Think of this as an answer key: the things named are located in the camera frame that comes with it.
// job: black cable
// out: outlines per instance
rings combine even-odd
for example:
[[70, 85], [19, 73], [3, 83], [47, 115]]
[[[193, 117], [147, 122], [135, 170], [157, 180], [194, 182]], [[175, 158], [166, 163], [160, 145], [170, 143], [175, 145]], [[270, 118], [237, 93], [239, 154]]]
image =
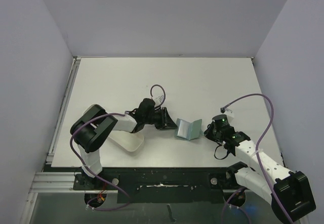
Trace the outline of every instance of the black cable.
[[161, 102], [159, 105], [156, 106], [156, 108], [157, 108], [157, 107], [161, 106], [161, 105], [164, 103], [164, 101], [166, 100], [166, 95], [167, 95], [167, 94], [166, 94], [166, 91], [164, 90], [164, 88], [163, 88], [161, 85], [159, 85], [159, 84], [154, 84], [154, 85], [151, 87], [151, 89], [150, 89], [151, 97], [153, 97], [153, 94], [152, 94], [153, 88], [155, 88], [156, 86], [158, 86], [159, 88], [161, 88], [162, 91], [163, 91], [163, 100], [162, 100], [162, 102]]
[[[222, 184], [221, 184], [220, 182], [218, 182], [217, 186], [220, 188], [224, 200], [226, 200], [226, 196], [225, 196], [225, 194], [224, 194], [224, 190], [223, 190]], [[243, 194], [244, 194], [244, 191], [247, 190], [247, 189], [248, 189], [248, 188], [246, 188], [246, 187], [245, 187], [244, 189], [242, 189], [241, 192], [239, 192], [239, 193], [237, 194], [238, 197], [241, 196], [241, 195], [243, 195]]]
[[219, 146], [216, 147], [215, 152], [214, 152], [214, 157], [215, 157], [217, 160], [224, 160], [226, 157], [228, 157], [228, 155], [229, 155], [229, 151], [227, 151], [225, 157], [223, 157], [223, 158], [217, 158], [217, 157], [216, 157], [216, 151], [217, 151], [217, 149], [218, 149], [219, 147], [221, 147], [221, 145], [219, 145]]

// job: white table surface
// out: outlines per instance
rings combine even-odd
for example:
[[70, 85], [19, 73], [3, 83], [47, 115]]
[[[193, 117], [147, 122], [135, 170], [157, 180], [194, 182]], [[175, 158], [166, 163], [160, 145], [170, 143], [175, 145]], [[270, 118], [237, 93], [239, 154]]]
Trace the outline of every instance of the white table surface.
[[[167, 93], [164, 106], [172, 119], [202, 119], [202, 130], [220, 114], [220, 107], [260, 87], [249, 58], [82, 58], [56, 145], [53, 167], [76, 167], [81, 162], [69, 146], [71, 126], [92, 104], [110, 112], [123, 113], [150, 98], [153, 84], [162, 85]], [[155, 88], [153, 94], [160, 94]], [[230, 109], [235, 119], [231, 125], [256, 143], [269, 121], [261, 97], [236, 102]], [[174, 131], [156, 130], [146, 125], [141, 131], [144, 147], [136, 155], [127, 154], [112, 142], [100, 148], [103, 167], [227, 167], [239, 161], [230, 155], [214, 158], [216, 143], [201, 136], [193, 141], [174, 138]], [[272, 128], [260, 148], [282, 163]], [[226, 151], [219, 149], [217, 156]]]

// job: black bracket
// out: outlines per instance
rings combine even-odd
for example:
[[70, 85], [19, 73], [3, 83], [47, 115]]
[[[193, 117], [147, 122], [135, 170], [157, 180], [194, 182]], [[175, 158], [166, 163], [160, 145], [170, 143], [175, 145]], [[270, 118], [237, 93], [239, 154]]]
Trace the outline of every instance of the black bracket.
[[[289, 174], [290, 176], [283, 180], [276, 179], [277, 183], [273, 189], [291, 219], [296, 221], [314, 211], [316, 204], [306, 175], [300, 171]], [[271, 207], [282, 223], [289, 223], [273, 195]]]
[[154, 124], [156, 129], [176, 129], [178, 126], [171, 119], [166, 107], [155, 107], [153, 99], [143, 99], [139, 107], [130, 111], [137, 122], [133, 133], [139, 132], [146, 124]]
[[235, 147], [245, 140], [250, 141], [244, 132], [236, 132], [228, 122], [225, 114], [213, 117], [212, 123], [207, 126], [204, 135], [207, 139], [216, 142], [218, 145], [225, 142], [224, 148], [235, 156]]
[[227, 168], [226, 175], [228, 175], [227, 180], [230, 181], [231, 185], [234, 187], [239, 186], [236, 182], [235, 174], [242, 168], [248, 167], [243, 162], [237, 162], [236, 164], [233, 164]]
[[[211, 179], [225, 179], [225, 173], [226, 168], [103, 168], [99, 175], [110, 182], [117, 178], [132, 203], [223, 203], [222, 191]], [[76, 174], [73, 189], [102, 190], [103, 182]], [[115, 190], [111, 186], [105, 189]], [[128, 198], [118, 192], [117, 202], [126, 203]]]
[[[107, 112], [100, 105], [91, 106], [88, 111], [71, 127], [71, 135], [86, 122], [98, 116], [107, 114]], [[74, 140], [81, 145], [86, 153], [97, 151], [105, 142], [110, 132], [117, 123], [117, 119], [113, 116], [108, 116], [85, 126]]]

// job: gray wall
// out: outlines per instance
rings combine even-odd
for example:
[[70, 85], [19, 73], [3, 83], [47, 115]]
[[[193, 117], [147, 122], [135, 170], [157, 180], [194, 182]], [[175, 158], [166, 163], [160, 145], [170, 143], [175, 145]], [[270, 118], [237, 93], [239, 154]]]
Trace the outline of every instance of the gray wall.
[[286, 0], [44, 0], [73, 55], [255, 56]]
[[262, 92], [275, 107], [274, 130], [291, 169], [309, 178], [324, 219], [324, 0], [288, 0], [256, 55]]
[[0, 223], [18, 223], [54, 132], [68, 50], [43, 0], [0, 0]]

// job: white arm segment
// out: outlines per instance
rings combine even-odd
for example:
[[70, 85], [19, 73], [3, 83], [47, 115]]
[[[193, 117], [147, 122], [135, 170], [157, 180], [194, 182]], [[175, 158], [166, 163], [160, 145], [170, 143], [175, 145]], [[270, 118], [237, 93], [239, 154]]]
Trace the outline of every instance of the white arm segment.
[[118, 121], [112, 130], [122, 130], [126, 132], [132, 132], [137, 124], [136, 120], [128, 114], [126, 114], [125, 116], [114, 115], [114, 117]]
[[[263, 176], [261, 167], [259, 165], [255, 145], [253, 141], [243, 141], [239, 144], [238, 147], [235, 147], [236, 156], [241, 159], [249, 167], [253, 168], [258, 174]], [[259, 149], [259, 155], [264, 167], [264, 170], [267, 172], [268, 176], [272, 180], [272, 183], [275, 184], [275, 179], [279, 178], [283, 180], [284, 178], [290, 176], [289, 169], [281, 166], [279, 163], [275, 162], [267, 154], [262, 152]]]
[[239, 185], [252, 190], [271, 205], [271, 190], [263, 176], [260, 176], [249, 167], [245, 167], [235, 173], [235, 179]]
[[[99, 149], [95, 152], [86, 153], [82, 146], [77, 146], [80, 150], [80, 155], [83, 161], [86, 163], [86, 166], [95, 174], [99, 174], [102, 171], [102, 166], [100, 162], [100, 153]], [[82, 166], [82, 170], [89, 176], [95, 177], [91, 173], [89, 173], [84, 166]]]

